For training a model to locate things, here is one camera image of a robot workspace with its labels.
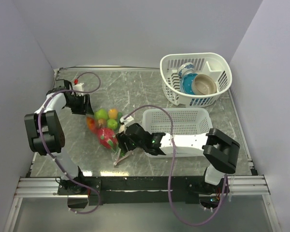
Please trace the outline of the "fake carrot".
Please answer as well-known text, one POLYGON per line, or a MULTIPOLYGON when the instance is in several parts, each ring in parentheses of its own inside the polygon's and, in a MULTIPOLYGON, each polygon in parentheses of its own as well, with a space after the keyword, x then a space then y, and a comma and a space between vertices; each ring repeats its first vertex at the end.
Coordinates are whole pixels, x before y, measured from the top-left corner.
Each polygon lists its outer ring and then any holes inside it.
POLYGON ((87 123, 88 129, 92 133, 97 133, 98 127, 97 127, 95 119, 93 119, 91 117, 86 117, 86 123, 87 123))

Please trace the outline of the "fake green apple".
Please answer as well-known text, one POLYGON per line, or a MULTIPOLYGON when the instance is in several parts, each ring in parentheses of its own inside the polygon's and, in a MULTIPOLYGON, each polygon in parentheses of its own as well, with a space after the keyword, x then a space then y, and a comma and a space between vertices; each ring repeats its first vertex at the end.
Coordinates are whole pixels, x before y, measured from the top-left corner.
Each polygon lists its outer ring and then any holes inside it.
POLYGON ((108 120, 109 119, 108 112, 105 109, 103 109, 103 108, 101 108, 98 111, 96 111, 94 113, 94 117, 95 117, 96 120, 99 120, 99 119, 108 120))
POLYGON ((116 130, 118 128, 118 122, 115 119, 108 119, 107 120, 107 128, 112 130, 116 130))

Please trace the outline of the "clear zip top bag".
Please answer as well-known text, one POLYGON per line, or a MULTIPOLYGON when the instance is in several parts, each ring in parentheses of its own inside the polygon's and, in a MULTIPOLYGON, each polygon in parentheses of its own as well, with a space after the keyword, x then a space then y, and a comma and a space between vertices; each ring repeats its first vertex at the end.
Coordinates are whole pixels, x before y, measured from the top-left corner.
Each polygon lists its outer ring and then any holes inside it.
POLYGON ((124 152, 116 138, 118 133, 124 131, 124 126, 120 124, 122 116, 122 112, 116 108, 109 110, 101 108, 94 112, 94 115, 86 116, 88 129, 96 135, 100 145, 112 152, 114 166, 134 154, 133 151, 124 152))

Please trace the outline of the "fake orange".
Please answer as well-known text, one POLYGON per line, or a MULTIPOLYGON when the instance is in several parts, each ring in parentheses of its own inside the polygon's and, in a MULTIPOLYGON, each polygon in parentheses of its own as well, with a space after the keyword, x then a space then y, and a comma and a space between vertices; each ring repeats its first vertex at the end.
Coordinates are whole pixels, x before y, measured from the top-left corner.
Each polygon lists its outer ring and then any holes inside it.
POLYGON ((118 110, 113 108, 108 111, 108 116, 110 119, 117 119, 118 117, 118 110))

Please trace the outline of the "fake red dragon fruit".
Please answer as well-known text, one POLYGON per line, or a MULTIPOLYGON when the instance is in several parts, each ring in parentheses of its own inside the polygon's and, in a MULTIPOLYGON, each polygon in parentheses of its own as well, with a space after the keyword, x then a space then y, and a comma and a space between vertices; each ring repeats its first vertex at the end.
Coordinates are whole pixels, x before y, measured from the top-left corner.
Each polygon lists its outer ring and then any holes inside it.
POLYGON ((101 145, 107 149, 116 150, 118 141, 114 131, 110 128, 100 128, 97 130, 97 137, 101 145))

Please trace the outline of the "fake brown kiwi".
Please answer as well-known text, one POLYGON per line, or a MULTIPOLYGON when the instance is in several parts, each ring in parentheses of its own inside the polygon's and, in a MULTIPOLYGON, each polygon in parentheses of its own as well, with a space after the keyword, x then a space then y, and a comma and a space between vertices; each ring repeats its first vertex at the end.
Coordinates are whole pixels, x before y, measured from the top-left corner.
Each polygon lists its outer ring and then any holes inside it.
POLYGON ((97 123, 98 123, 99 128, 107 127, 107 120, 104 118, 98 119, 97 123))

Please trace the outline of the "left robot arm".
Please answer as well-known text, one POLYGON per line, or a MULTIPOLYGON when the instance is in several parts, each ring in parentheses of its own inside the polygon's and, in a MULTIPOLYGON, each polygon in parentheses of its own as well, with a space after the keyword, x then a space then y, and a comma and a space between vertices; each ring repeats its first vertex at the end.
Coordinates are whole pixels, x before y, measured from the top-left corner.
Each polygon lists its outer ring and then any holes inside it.
POLYGON ((86 181, 80 168, 65 150, 65 135, 58 114, 68 107, 72 114, 93 118, 89 92, 84 92, 84 83, 72 83, 60 79, 54 89, 48 91, 42 106, 24 117, 29 146, 33 152, 52 159, 61 171, 63 186, 75 194, 86 190, 86 181))

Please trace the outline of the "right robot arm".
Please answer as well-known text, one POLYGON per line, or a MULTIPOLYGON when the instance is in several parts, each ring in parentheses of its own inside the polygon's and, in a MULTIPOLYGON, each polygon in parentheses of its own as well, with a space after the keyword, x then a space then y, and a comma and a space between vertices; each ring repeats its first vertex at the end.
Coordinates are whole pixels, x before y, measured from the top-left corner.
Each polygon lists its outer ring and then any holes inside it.
POLYGON ((116 139, 124 154, 140 148, 152 156, 205 157, 210 165, 205 170, 202 188, 209 193, 218 188, 224 175, 236 172, 240 145, 216 128, 203 134, 171 135, 149 133, 138 123, 133 123, 117 133, 116 139))

